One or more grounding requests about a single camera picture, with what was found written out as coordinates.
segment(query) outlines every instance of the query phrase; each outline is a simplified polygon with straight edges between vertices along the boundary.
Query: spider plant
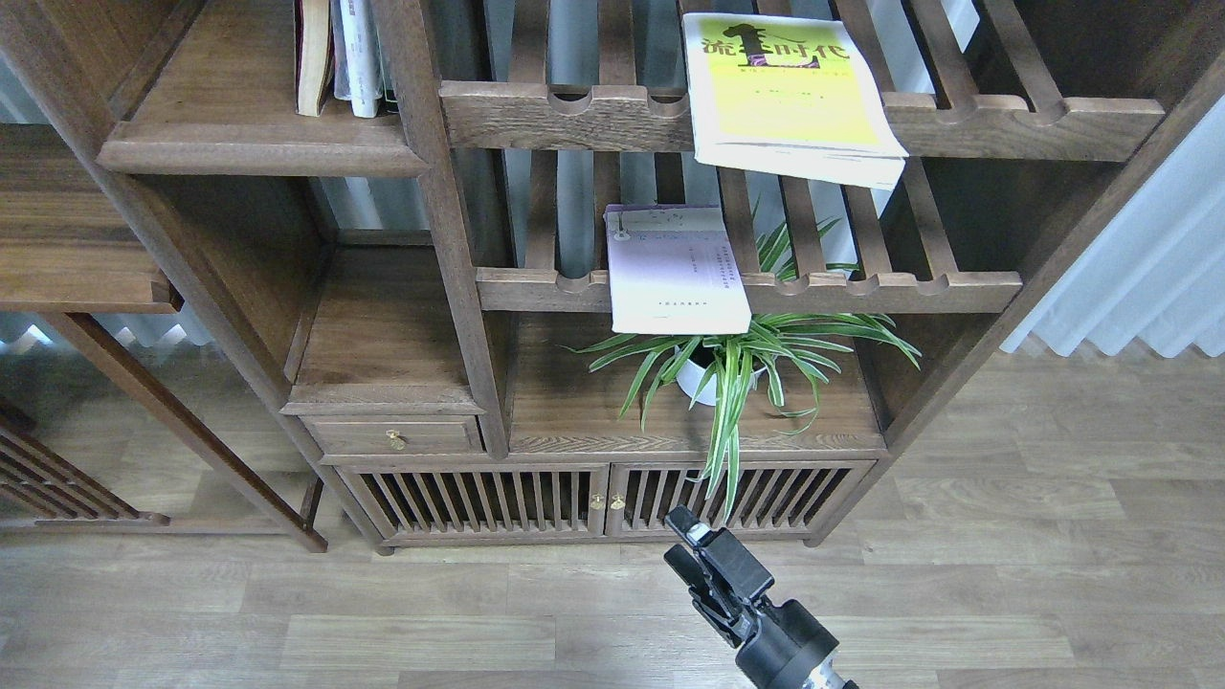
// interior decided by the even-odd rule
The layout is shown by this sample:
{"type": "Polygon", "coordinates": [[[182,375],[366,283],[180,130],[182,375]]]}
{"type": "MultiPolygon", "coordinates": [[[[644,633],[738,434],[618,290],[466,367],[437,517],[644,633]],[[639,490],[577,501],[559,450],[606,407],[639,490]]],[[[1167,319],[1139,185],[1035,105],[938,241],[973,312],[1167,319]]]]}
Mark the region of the spider plant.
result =
{"type": "MultiPolygon", "coordinates": [[[[818,233],[824,237],[838,219],[823,221],[818,233]]],[[[779,224],[773,232],[757,238],[757,254],[762,270],[774,273],[779,280],[795,280],[795,260],[790,255],[786,223],[779,224]]],[[[859,270],[856,264],[828,264],[829,270],[859,270]]],[[[870,340],[897,347],[915,367],[919,365],[919,351],[893,333],[893,320],[884,314],[755,314],[748,324],[748,331],[737,335],[662,335],[643,336],[615,335],[582,349],[572,349],[579,354],[603,353],[590,363],[589,371],[597,371],[614,362],[642,357],[642,363],[630,383],[620,417],[642,396],[642,429],[647,428],[647,412],[660,387],[676,380],[685,362],[704,347],[713,357],[706,374],[698,384],[698,391],[707,385],[715,386],[714,421],[710,429],[710,444],[706,455],[706,466],[697,481],[709,479],[707,499],[714,497],[723,473],[726,472],[726,497],[723,503],[723,519],[731,514],[740,479],[740,417],[750,391],[756,387],[757,369],[764,369],[771,405],[784,417],[807,417],[807,423],[799,430],[784,433],[804,433],[817,418],[821,406],[821,385],[829,383],[831,373],[842,373],[838,363],[831,359],[828,352],[851,352],[853,349],[829,337],[850,337],[870,340]],[[812,406],[802,411],[784,411],[785,402],[783,379],[779,369],[784,365],[795,367],[807,381],[805,392],[811,390],[812,406]]]]}

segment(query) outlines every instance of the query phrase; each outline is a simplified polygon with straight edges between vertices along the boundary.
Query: cabinet door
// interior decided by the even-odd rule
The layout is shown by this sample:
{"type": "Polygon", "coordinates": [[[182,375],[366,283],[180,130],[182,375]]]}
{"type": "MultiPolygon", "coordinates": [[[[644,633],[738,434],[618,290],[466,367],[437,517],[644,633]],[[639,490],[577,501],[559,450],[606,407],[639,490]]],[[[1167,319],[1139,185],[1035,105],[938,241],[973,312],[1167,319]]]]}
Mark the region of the cabinet door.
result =
{"type": "Polygon", "coordinates": [[[737,535],[806,535],[823,523],[864,478],[875,460],[742,462],[729,519],[723,519],[726,477],[707,499],[697,463],[612,465],[604,532],[674,538],[664,516],[686,505],[702,521],[737,535]]]}
{"type": "Polygon", "coordinates": [[[604,533],[608,465],[338,466],[386,546],[604,533]]]}

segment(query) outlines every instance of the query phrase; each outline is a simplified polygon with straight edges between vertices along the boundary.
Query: brass knob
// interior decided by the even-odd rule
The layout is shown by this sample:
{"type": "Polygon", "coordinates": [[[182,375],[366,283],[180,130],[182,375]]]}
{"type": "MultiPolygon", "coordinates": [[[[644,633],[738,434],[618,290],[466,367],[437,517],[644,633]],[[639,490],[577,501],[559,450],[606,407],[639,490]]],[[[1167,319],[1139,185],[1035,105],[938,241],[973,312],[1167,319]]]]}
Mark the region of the brass knob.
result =
{"type": "Polygon", "coordinates": [[[398,430],[387,432],[387,444],[391,445],[392,450],[404,450],[408,447],[408,440],[398,430]]]}

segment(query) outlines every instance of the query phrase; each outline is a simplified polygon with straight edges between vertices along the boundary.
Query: small drawer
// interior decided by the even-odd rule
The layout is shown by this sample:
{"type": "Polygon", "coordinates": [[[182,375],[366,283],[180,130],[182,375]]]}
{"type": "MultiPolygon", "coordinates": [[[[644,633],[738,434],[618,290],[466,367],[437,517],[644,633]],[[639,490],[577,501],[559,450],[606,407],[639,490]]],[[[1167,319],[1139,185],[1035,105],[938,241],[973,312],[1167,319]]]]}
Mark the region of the small drawer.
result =
{"type": "Polygon", "coordinates": [[[480,447],[477,417],[301,417],[325,455],[418,455],[480,447]]]}

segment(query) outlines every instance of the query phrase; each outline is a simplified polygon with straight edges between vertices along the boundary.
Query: white book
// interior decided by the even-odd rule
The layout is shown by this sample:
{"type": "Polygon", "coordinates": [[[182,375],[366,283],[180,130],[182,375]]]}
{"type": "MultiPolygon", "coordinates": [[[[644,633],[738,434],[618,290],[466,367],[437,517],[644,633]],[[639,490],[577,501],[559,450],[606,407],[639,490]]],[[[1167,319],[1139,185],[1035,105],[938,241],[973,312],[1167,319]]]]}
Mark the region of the white book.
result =
{"type": "Polygon", "coordinates": [[[907,151],[842,22],[687,13],[685,64],[701,163],[892,189],[907,151]]]}
{"type": "Polygon", "coordinates": [[[382,77],[379,75],[379,44],[375,39],[374,13],[369,0],[339,0],[344,43],[344,70],[348,74],[349,104],[359,118],[379,114],[382,77]]]}
{"type": "Polygon", "coordinates": [[[730,335],[752,313],[718,207],[609,206],[612,331],[730,335]]]}

